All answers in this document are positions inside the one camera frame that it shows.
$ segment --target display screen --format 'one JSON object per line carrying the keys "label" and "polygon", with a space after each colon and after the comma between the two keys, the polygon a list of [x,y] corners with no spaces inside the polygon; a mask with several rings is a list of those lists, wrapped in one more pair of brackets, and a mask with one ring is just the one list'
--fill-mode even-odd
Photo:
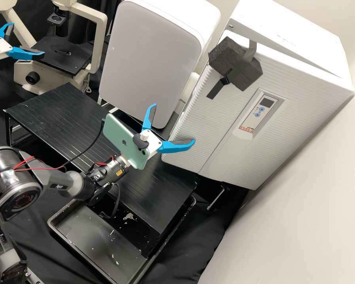
{"label": "display screen", "polygon": [[273,101],[269,100],[269,99],[266,99],[266,98],[263,98],[262,101],[260,102],[260,105],[262,105],[264,107],[267,107],[267,108],[270,108],[273,105]]}

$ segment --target white knob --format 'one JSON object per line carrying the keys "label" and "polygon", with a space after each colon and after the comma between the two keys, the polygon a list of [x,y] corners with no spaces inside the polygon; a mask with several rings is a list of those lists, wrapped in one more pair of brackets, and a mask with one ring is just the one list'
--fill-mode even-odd
{"label": "white knob", "polygon": [[150,135],[150,132],[148,130],[146,130],[141,133],[140,138],[142,141],[147,141],[147,138],[149,138],[149,135]]}

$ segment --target foam handle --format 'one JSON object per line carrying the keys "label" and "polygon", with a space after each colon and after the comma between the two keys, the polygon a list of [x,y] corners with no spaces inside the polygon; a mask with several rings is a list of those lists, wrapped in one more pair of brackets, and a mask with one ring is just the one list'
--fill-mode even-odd
{"label": "foam handle", "polygon": [[263,75],[260,62],[255,58],[248,62],[244,58],[245,53],[246,51],[229,37],[224,38],[209,52],[209,65],[241,91],[246,90]]}

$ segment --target ribbed white panel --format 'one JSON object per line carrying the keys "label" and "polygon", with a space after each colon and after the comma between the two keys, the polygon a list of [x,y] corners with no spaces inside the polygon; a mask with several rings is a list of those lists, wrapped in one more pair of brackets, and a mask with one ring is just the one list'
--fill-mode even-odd
{"label": "ribbed white panel", "polygon": [[198,173],[245,107],[252,94],[241,95],[233,84],[224,86],[214,100],[206,97],[221,77],[205,67],[169,139],[195,138],[196,143],[187,152],[162,155],[163,161]]}
{"label": "ribbed white panel", "polygon": [[[247,47],[245,38],[232,33],[229,36]],[[342,79],[265,46],[258,45],[255,57],[263,75],[244,92],[229,84],[213,100],[206,95],[220,75],[206,67],[170,138],[195,138],[197,142],[190,151],[163,155],[165,162],[257,189],[353,96]],[[286,100],[246,148],[239,149],[240,139],[233,135],[233,129],[248,111],[249,100],[254,103],[252,97],[258,88]]]}

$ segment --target smartphone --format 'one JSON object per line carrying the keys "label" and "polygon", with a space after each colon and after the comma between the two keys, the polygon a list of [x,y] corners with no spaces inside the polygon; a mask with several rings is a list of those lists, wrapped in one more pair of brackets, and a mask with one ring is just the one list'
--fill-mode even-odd
{"label": "smartphone", "polygon": [[134,134],[113,114],[107,114],[103,133],[104,136],[125,155],[133,168],[143,170],[150,153],[148,149],[138,149],[133,142]]}

